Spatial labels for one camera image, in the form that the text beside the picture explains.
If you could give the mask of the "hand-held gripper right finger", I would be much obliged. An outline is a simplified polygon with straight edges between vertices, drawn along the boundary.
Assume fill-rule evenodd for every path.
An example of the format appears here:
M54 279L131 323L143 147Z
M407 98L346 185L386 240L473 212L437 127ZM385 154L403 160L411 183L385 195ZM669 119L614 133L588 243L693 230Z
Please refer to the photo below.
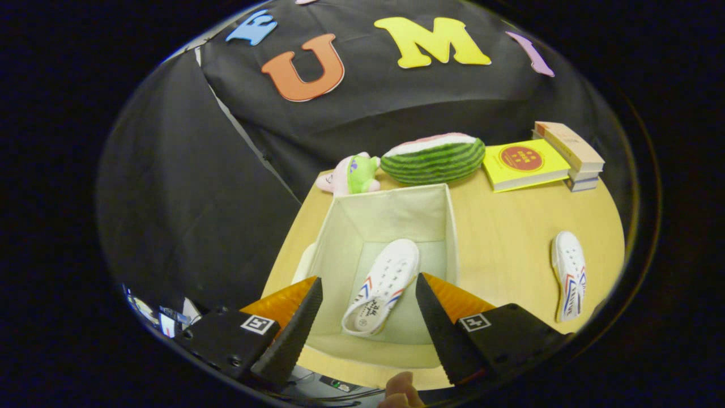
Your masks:
M425 272L417 277L415 297L443 371L456 386L516 378L570 340L518 304L495 307Z

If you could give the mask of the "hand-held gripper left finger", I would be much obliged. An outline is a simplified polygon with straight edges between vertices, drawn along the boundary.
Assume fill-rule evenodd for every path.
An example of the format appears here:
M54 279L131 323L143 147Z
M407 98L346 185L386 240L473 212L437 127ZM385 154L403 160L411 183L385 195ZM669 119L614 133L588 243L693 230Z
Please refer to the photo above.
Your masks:
M308 277L239 310L218 308L174 342L222 375L270 388L285 385L323 302L319 277Z

